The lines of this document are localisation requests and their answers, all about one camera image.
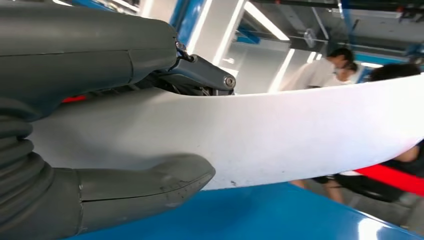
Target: gray plastic housing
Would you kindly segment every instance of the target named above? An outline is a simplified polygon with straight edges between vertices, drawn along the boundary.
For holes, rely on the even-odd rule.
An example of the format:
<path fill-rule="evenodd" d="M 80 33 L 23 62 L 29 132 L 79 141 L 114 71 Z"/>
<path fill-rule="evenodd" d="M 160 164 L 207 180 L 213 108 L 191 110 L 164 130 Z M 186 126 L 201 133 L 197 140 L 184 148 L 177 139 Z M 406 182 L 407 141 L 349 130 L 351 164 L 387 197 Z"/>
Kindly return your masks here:
<path fill-rule="evenodd" d="M 177 61 L 176 35 L 155 19 L 2 1 L 0 96 L 46 116 L 66 97 L 139 82 L 169 69 Z"/>
<path fill-rule="evenodd" d="M 159 20 L 0 2 L 1 240 L 56 240 L 142 219 L 180 206 L 209 182 L 215 169 L 197 155 L 164 156 L 139 171 L 52 168 L 25 139 L 29 122 L 66 97 L 172 67 L 175 37 Z"/>

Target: bolt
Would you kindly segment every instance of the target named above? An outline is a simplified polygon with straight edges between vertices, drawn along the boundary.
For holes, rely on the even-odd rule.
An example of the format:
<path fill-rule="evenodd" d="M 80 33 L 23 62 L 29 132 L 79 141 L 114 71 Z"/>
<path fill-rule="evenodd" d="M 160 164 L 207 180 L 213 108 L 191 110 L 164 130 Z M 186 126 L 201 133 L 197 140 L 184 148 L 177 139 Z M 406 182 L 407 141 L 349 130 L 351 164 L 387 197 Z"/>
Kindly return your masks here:
<path fill-rule="evenodd" d="M 182 42 L 177 41 L 177 42 L 175 43 L 175 45 L 176 45 L 176 48 L 177 48 L 177 49 L 180 49 L 180 50 L 182 50 L 182 51 L 186 51 L 186 50 L 187 50 L 187 49 L 186 49 L 186 46 L 185 46 Z"/>
<path fill-rule="evenodd" d="M 226 76 L 226 77 L 224 78 L 224 85 L 225 85 L 227 88 L 232 89 L 232 88 L 234 88 L 234 86 L 236 85 L 236 80 L 234 79 L 234 77 L 233 77 L 233 76 Z"/>

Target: screw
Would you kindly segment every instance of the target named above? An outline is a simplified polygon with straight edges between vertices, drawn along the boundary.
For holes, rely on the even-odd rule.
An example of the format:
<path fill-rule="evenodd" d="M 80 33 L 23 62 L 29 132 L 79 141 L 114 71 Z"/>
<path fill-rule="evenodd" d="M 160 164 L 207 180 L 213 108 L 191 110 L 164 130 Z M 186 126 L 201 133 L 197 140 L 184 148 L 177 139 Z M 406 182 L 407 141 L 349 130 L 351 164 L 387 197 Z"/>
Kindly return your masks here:
<path fill-rule="evenodd" d="M 226 77 L 224 78 L 224 85 L 225 85 L 227 88 L 232 89 L 232 88 L 234 88 L 234 86 L 236 85 L 236 80 L 234 79 L 234 77 L 233 77 L 233 76 L 226 76 Z"/>

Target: blue table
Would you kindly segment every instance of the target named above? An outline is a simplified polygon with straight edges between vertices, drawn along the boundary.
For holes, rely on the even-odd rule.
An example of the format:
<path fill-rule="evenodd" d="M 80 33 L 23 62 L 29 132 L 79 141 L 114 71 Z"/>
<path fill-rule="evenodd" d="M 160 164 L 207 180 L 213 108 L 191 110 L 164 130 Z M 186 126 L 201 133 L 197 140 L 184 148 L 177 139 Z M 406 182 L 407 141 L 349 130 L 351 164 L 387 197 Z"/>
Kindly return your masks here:
<path fill-rule="evenodd" d="M 420 240 L 288 183 L 202 191 L 182 207 L 69 240 Z"/>

